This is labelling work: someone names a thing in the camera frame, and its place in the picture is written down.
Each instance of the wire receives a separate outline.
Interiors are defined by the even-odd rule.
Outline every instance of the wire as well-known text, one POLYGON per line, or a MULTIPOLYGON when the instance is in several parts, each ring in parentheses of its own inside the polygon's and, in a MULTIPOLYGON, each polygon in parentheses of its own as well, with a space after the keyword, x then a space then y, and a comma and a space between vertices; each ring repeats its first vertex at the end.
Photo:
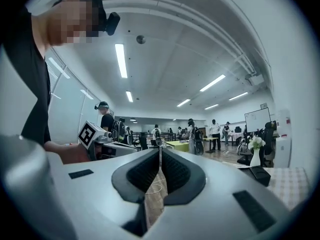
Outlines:
POLYGON ((159 192, 162 190, 162 186, 159 185, 159 184, 155 184, 155 183, 157 183, 157 182, 162 182, 162 181, 165 181, 165 180, 166 180, 166 179, 164 178, 164 179, 160 179, 160 180, 157 180, 157 181, 155 181, 155 182, 152 182, 151 185, 160 186, 161 188, 160 188, 158 191, 156 191, 156 192, 145 193, 145 194, 146 194, 146 195, 151 195, 151 194, 159 193, 159 192))

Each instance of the black t-shirt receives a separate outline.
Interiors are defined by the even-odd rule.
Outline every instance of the black t-shirt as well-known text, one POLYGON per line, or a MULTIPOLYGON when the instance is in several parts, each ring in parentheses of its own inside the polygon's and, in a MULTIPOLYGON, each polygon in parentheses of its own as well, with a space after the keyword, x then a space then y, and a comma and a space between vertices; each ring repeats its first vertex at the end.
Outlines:
POLYGON ((50 103, 50 78, 47 64, 41 56, 32 32, 31 14, 23 8, 13 22, 4 40, 5 51, 15 70, 37 97, 21 135, 40 145, 50 141, 48 106, 50 103))
POLYGON ((111 132, 114 121, 115 121, 115 119, 110 113, 104 114, 101 119, 100 127, 101 128, 108 127, 108 131, 111 132))

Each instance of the black pants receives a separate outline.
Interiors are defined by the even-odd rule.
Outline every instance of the black pants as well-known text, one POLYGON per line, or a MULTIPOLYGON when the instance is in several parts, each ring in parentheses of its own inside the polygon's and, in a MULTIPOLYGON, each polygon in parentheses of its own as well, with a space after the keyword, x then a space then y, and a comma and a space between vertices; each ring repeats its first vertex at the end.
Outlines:
POLYGON ((216 150, 216 142, 218 143, 218 150, 221 149, 221 142, 220 142, 220 133, 217 134, 212 134, 213 138, 218 138, 218 139, 213 139, 213 150, 216 150))

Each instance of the yellow table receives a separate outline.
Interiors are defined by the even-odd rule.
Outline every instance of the yellow table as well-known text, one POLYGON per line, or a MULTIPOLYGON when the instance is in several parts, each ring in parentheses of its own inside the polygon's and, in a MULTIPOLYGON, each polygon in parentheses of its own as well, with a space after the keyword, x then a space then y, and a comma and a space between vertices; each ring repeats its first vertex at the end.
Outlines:
POLYGON ((207 153, 212 153, 213 151, 211 150, 211 141, 217 140, 219 138, 216 137, 209 137, 209 138, 203 138, 204 141, 209 141, 209 150, 206 151, 207 153))
POLYGON ((189 152, 189 142, 166 141, 165 144, 171 146, 174 150, 189 152))

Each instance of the white flowers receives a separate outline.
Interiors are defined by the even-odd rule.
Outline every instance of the white flowers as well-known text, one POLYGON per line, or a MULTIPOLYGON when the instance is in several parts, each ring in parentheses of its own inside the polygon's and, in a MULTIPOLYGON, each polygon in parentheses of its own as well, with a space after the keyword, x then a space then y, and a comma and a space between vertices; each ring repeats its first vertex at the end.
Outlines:
POLYGON ((260 149, 266 144, 264 140, 260 137, 254 136, 251 140, 250 143, 248 144, 248 148, 251 149, 260 149))

